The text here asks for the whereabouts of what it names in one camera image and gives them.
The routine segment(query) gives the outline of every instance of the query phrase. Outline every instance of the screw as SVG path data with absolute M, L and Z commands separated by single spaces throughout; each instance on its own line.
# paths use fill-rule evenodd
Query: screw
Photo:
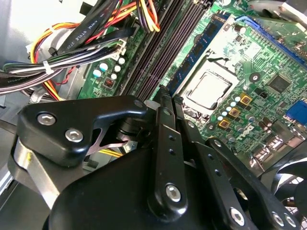
M 140 101 L 135 100 L 135 101 L 134 101 L 134 104 L 135 104 L 137 107 L 139 107 L 139 108 L 142 108 L 142 107 L 143 107 L 143 103 L 140 102 Z
M 218 147 L 221 147 L 221 146 L 222 146 L 221 143 L 220 143 L 219 141 L 217 141 L 217 140 L 214 140 L 214 143 L 215 143 Z
M 195 127 L 194 123 L 191 122 L 191 121 L 188 121 L 188 125 L 189 125 L 191 128 L 194 128 L 194 127 Z
M 243 226 L 245 224 L 244 221 L 244 217 L 242 216 L 242 214 L 235 209 L 234 207 L 230 208 L 230 215 L 232 217 L 232 219 L 240 226 Z
M 37 121 L 44 126 L 51 126 L 56 122 L 56 119 L 51 114 L 40 114 L 37 117 Z
M 273 219 L 278 223 L 280 226 L 284 226 L 283 220 L 280 218 L 280 216 L 276 212 L 272 212 L 273 214 Z
M 65 137 L 71 142 L 78 143 L 83 140 L 83 134 L 77 129 L 69 129 L 65 132 Z
M 296 224 L 295 224 L 294 220 L 293 220 L 287 213 L 285 213 L 284 216 L 286 217 L 286 220 L 288 221 L 288 223 L 289 223 L 293 228 L 295 228 L 295 227 L 296 227 Z
M 166 195 L 174 202 L 179 202 L 181 199 L 181 193 L 179 189 L 171 184 L 166 186 Z

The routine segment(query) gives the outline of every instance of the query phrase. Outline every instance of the motherboard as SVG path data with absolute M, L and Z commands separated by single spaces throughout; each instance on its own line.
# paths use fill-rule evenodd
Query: motherboard
M 147 100 L 164 85 L 204 139 L 219 138 L 260 175 L 307 137 L 306 26 L 261 17 L 254 1 L 213 2 L 158 1 L 159 34 L 132 17 L 125 53 L 92 64 L 79 98 Z

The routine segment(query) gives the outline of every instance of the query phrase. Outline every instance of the black ram slot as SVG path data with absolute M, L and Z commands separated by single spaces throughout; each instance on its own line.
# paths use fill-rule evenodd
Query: black ram slot
M 140 87 L 141 90 L 136 95 L 139 99 L 146 100 L 151 96 L 204 13 L 205 9 L 202 6 L 194 4 L 186 11 L 159 60 L 155 61 L 149 71 L 148 76 L 150 77 Z
M 136 54 L 132 58 L 133 68 L 128 69 L 124 76 L 128 77 L 128 80 L 122 84 L 119 95 L 127 95 L 133 89 L 136 82 L 138 82 L 140 75 L 139 73 L 147 66 L 148 60 L 154 55 L 155 49 L 158 48 L 162 38 L 168 32 L 176 15 L 179 13 L 185 0 L 168 0 L 163 7 L 161 7 L 162 12 L 160 13 L 160 27 L 161 31 L 159 33 L 150 33 L 143 39 L 140 44 Z

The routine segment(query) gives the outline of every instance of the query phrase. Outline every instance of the blue ram module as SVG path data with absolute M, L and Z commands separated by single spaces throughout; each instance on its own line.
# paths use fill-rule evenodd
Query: blue ram module
M 294 59 L 296 62 L 301 64 L 306 70 L 307 70 L 307 63 L 301 59 L 297 54 L 293 53 L 291 50 L 289 50 L 284 45 L 280 44 L 275 40 L 275 38 L 267 33 L 257 22 L 255 22 L 252 18 L 248 16 L 240 16 L 236 18 L 236 22 L 243 22 L 246 25 L 249 25 L 251 28 L 253 28 L 255 31 L 257 31 L 259 34 L 264 36 L 266 39 L 268 39 L 270 42 L 272 42 L 275 46 L 277 46 L 279 49 L 281 49 L 286 55 L 290 56 L 292 59 Z
M 200 60 L 201 56 L 229 17 L 230 14 L 224 11 L 218 11 L 212 16 L 209 24 L 202 32 L 201 37 L 198 39 L 197 43 L 190 50 L 177 72 L 169 81 L 167 88 L 169 89 L 171 95 L 174 95 L 177 92 L 178 88 L 184 82 L 191 70 L 196 68 L 196 64 Z

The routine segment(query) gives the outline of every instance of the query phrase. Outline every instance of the fan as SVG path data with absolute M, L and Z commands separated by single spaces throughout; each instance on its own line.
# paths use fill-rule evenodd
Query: fan
M 284 206 L 297 208 L 295 218 L 302 223 L 307 217 L 307 161 L 292 163 L 278 171 L 278 174 L 286 173 L 293 175 L 291 179 L 283 183 L 276 191 L 275 196 Z

